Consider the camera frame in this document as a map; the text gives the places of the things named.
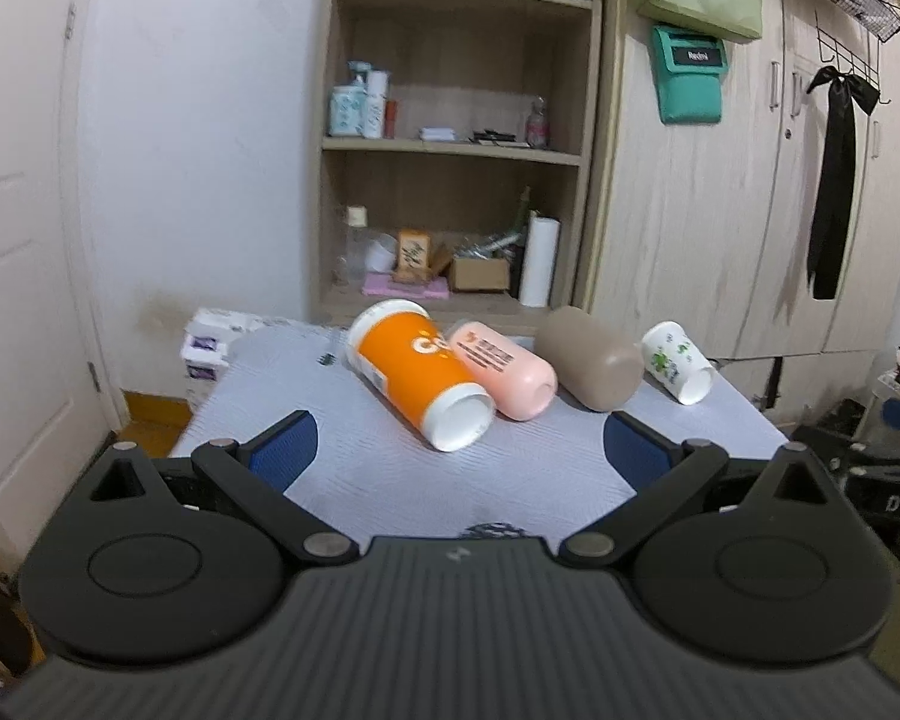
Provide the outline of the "white leaf-pattern paper cup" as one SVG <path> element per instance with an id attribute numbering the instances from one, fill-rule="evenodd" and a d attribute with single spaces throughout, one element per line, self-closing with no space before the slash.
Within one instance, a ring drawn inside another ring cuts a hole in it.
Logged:
<path id="1" fill-rule="evenodd" d="M 697 405 L 710 394 L 717 371 L 679 323 L 667 320 L 647 330 L 640 351 L 645 369 L 681 405 Z"/>

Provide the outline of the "taupe brown cup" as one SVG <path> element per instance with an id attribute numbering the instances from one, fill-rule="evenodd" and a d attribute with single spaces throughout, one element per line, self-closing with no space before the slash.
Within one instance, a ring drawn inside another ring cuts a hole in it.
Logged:
<path id="1" fill-rule="evenodd" d="M 560 387 L 598 413 L 624 405 L 644 378 L 637 343 L 571 305 L 539 322 L 535 353 L 553 366 Z"/>

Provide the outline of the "pink cup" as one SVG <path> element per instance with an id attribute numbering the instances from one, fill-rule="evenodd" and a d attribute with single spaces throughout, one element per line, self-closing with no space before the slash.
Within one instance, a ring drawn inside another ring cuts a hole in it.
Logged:
<path id="1" fill-rule="evenodd" d="M 512 421 L 530 421 L 548 410 L 557 392 L 554 367 L 486 323 L 465 320 L 450 330 L 448 344 Z"/>

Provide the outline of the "orange white paper cup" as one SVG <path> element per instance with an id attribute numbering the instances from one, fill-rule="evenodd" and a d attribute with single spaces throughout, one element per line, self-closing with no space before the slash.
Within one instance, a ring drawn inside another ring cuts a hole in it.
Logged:
<path id="1" fill-rule="evenodd" d="M 493 397 L 422 305 L 387 299 L 367 307 L 347 330 L 346 356 L 432 449 L 466 449 L 493 424 Z"/>

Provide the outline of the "white patterned tablecloth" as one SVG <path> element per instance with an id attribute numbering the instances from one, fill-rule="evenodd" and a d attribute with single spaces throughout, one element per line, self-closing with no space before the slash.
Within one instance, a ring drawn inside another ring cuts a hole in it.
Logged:
<path id="1" fill-rule="evenodd" d="M 390 385 L 349 364 L 341 330 L 265 325 L 230 347 L 221 382 L 173 451 L 247 442 L 299 411 L 302 426 L 263 473 L 357 543 L 511 533 L 557 544 L 668 473 L 685 440 L 756 463 L 784 442 L 725 379 L 696 406 L 650 383 L 614 413 L 583 410 L 566 394 L 530 421 L 455 406 L 432 437 L 395 410 Z"/>

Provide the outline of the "white tissue pack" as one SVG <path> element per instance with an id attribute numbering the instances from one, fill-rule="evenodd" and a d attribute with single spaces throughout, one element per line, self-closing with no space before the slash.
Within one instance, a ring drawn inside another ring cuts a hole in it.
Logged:
<path id="1" fill-rule="evenodd" d="M 268 327 L 266 317 L 199 307 L 185 328 L 180 359 L 185 366 L 187 402 L 193 413 L 203 406 L 230 367 L 235 343 Z"/>

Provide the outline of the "white door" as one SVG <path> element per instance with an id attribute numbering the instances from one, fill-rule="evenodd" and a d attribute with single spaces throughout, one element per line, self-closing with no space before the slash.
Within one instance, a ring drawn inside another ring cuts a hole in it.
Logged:
<path id="1" fill-rule="evenodd" d="M 79 0 L 0 0 L 0 569 L 118 422 L 76 199 Z"/>

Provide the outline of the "pink cloth on shelf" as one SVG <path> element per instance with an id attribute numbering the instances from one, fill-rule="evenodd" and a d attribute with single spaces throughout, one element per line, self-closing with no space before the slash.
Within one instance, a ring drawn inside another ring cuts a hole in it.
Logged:
<path id="1" fill-rule="evenodd" d="M 427 283 L 402 283 L 393 273 L 368 273 L 361 293 L 368 298 L 400 298 L 414 301 L 445 301 L 450 298 L 448 281 L 437 277 Z"/>

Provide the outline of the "wooden wardrobe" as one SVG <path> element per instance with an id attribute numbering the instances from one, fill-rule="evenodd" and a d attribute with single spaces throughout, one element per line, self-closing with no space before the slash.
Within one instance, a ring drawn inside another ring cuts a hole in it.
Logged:
<path id="1" fill-rule="evenodd" d="M 900 33 L 829 0 L 761 0 L 763 32 L 729 43 L 715 124 L 667 124 L 645 0 L 603 0 L 598 137 L 574 299 L 640 337 L 681 323 L 779 424 L 859 394 L 900 283 Z M 839 284 L 808 270 L 824 158 L 823 68 L 865 78 Z"/>

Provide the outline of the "clear bottle with cream cap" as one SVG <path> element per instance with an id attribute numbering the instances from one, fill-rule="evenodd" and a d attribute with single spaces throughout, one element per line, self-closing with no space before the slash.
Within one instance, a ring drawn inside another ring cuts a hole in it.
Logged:
<path id="1" fill-rule="evenodd" d="M 344 279 L 349 286 L 361 286 L 365 278 L 367 250 L 367 208 L 351 205 L 344 220 Z"/>

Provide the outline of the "white paper towel roll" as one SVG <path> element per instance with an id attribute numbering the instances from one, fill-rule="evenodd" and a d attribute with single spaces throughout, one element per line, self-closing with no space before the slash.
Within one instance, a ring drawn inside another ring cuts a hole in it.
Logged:
<path id="1" fill-rule="evenodd" d="M 526 234 L 518 302 L 530 309 L 549 304 L 559 245 L 560 222 L 533 213 Z"/>

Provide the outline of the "orange patterned small box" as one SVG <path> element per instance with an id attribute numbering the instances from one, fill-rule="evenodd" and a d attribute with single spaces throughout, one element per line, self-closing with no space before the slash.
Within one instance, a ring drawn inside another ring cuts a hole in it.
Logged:
<path id="1" fill-rule="evenodd" d="M 416 229 L 398 232 L 397 283 L 419 284 L 430 280 L 430 234 Z"/>

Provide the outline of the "small cardboard box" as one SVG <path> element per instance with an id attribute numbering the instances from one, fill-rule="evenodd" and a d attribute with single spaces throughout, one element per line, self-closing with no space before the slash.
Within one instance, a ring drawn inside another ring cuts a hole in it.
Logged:
<path id="1" fill-rule="evenodd" d="M 448 284 L 455 293 L 507 293 L 510 263 L 500 257 L 455 257 L 448 270 Z"/>

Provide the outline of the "small pink bottle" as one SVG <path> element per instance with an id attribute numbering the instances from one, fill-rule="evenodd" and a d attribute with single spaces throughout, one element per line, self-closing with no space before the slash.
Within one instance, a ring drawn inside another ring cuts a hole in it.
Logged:
<path id="1" fill-rule="evenodd" d="M 548 103 L 546 103 L 544 98 L 536 98 L 532 102 L 532 109 L 530 109 L 530 114 L 526 117 L 525 140 L 530 148 L 548 148 Z"/>

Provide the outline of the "light blue container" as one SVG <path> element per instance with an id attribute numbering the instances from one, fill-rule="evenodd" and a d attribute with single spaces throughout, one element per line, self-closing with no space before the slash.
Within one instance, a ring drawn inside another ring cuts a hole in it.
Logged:
<path id="1" fill-rule="evenodd" d="M 349 80 L 336 85 L 329 95 L 328 135 L 330 137 L 360 137 L 364 123 L 368 74 L 372 65 L 362 60 L 349 60 Z"/>

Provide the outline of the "black hanging ribbon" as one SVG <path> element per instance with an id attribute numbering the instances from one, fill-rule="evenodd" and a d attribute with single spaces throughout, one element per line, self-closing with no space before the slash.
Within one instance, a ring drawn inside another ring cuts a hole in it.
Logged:
<path id="1" fill-rule="evenodd" d="M 854 206 L 857 174 L 855 112 L 861 110 L 870 117 L 878 105 L 880 92 L 865 78 L 854 73 L 841 73 L 832 65 L 818 70 L 809 83 L 808 93 L 823 86 L 827 88 L 826 132 L 806 252 L 806 277 L 815 301 L 834 301 L 839 291 Z"/>

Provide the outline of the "teal hanging pouch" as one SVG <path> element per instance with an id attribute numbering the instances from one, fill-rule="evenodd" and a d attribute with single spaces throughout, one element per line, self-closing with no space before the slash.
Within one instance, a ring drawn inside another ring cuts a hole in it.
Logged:
<path id="1" fill-rule="evenodd" d="M 718 124 L 728 55 L 720 37 L 671 25 L 653 25 L 650 58 L 660 121 Z"/>

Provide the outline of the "white tube bottle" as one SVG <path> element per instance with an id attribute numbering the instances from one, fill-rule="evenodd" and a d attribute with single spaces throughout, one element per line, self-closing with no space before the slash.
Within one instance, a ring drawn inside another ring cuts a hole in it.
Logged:
<path id="1" fill-rule="evenodd" d="M 370 70 L 367 73 L 362 136 L 369 140 L 380 140 L 383 137 L 388 83 L 390 83 L 388 71 Z"/>

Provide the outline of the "wooden shelf unit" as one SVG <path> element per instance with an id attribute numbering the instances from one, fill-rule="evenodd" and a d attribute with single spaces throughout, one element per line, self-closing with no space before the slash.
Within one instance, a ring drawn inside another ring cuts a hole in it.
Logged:
<path id="1" fill-rule="evenodd" d="M 571 302 L 589 196 L 603 0 L 323 0 L 308 181 L 310 314 L 346 325 L 370 302 L 344 279 L 344 220 L 464 244 L 518 210 L 560 222 L 549 305 Z M 391 137 L 328 135 L 347 62 L 390 73 Z M 536 98 L 549 143 L 525 140 Z"/>

